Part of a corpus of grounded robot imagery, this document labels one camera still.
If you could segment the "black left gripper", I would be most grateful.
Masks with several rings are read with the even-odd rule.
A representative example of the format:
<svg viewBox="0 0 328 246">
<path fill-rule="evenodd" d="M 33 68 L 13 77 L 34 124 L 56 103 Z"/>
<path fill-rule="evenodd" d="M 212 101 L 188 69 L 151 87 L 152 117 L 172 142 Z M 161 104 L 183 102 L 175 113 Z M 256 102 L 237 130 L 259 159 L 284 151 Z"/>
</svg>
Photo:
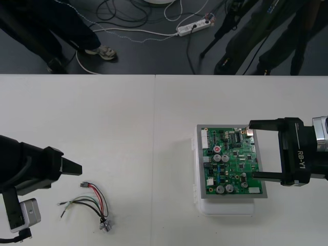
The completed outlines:
<svg viewBox="0 0 328 246">
<path fill-rule="evenodd" d="M 23 158 L 31 161 L 31 165 L 22 178 L 15 184 L 17 190 L 49 189 L 61 173 L 79 176 L 83 173 L 81 165 L 63 157 L 63 152 L 53 148 L 44 149 L 23 144 Z"/>
</svg>

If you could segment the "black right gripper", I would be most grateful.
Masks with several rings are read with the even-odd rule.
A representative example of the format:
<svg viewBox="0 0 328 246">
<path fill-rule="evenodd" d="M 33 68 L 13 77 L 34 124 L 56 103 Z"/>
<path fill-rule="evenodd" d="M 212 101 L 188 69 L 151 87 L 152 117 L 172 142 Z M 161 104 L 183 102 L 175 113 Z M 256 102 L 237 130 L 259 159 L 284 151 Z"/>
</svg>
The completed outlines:
<svg viewBox="0 0 328 246">
<path fill-rule="evenodd" d="M 282 173 L 253 172 L 253 179 L 280 182 L 283 186 L 303 186 L 310 181 L 309 154 L 312 128 L 299 118 L 286 117 L 281 129 L 279 119 L 251 120 L 249 129 L 279 131 L 279 150 Z"/>
</svg>

